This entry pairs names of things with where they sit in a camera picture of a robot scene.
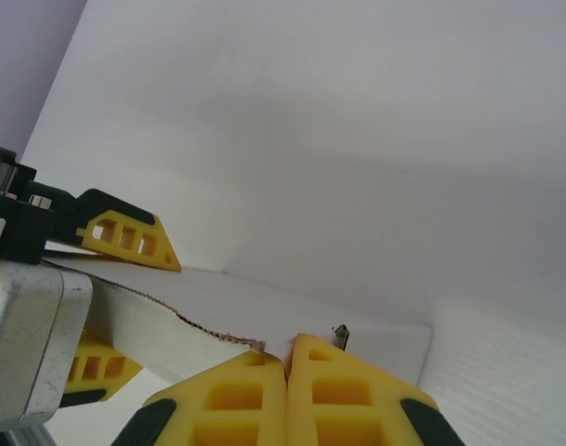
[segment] black rubber tip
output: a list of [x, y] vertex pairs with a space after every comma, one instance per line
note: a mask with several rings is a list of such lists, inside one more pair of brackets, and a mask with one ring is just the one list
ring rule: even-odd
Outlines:
[[173, 400], [158, 400], [138, 409], [112, 446], [153, 446], [178, 407]]
[[107, 390], [97, 388], [95, 390], [83, 390], [82, 392], [64, 393], [61, 397], [59, 407], [79, 406], [91, 402], [101, 401], [107, 395]]
[[401, 406], [424, 446], [465, 446], [441, 413], [417, 400]]

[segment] gray wall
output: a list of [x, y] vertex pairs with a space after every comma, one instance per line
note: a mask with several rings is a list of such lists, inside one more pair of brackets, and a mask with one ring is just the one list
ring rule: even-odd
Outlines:
[[22, 154], [86, 0], [0, 0], [0, 146]]

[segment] torn cardboard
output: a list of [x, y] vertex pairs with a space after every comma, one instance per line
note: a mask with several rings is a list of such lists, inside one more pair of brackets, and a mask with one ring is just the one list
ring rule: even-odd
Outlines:
[[[404, 346], [408, 361], [396, 361], [400, 338], [394, 336], [392, 346], [385, 347], [388, 352], [377, 347], [384, 344], [385, 331], [396, 333], [396, 325], [240, 278], [190, 269], [174, 274], [99, 259], [62, 258], [60, 264], [94, 278], [89, 328], [172, 383], [249, 348], [285, 363], [299, 333], [317, 335], [348, 352], [353, 337], [366, 334], [369, 347], [356, 356], [413, 384], [427, 354], [427, 327], [400, 325], [417, 342], [416, 348]], [[334, 329], [339, 321], [345, 323]], [[392, 363], [408, 363], [410, 370]]]

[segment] white textured panel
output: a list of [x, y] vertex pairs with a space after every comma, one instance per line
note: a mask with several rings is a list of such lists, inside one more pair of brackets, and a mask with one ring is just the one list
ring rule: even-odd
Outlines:
[[465, 444], [566, 446], [566, 325], [463, 297], [435, 309], [420, 385]]
[[346, 351], [416, 386], [425, 364], [431, 331], [423, 325], [396, 324], [387, 328], [350, 331]]

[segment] yellow clamp pad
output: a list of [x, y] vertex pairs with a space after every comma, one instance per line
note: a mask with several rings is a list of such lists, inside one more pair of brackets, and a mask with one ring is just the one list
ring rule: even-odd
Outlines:
[[280, 361], [244, 353], [148, 399], [113, 445], [424, 446], [405, 400], [437, 411], [425, 392], [303, 334], [288, 385]]
[[82, 247], [147, 267], [181, 271], [178, 257], [158, 216], [149, 225], [116, 211], [107, 211], [78, 229]]
[[108, 400], [140, 370], [142, 367], [136, 362], [84, 330], [72, 360], [64, 398], [66, 394], [105, 390], [98, 400]]

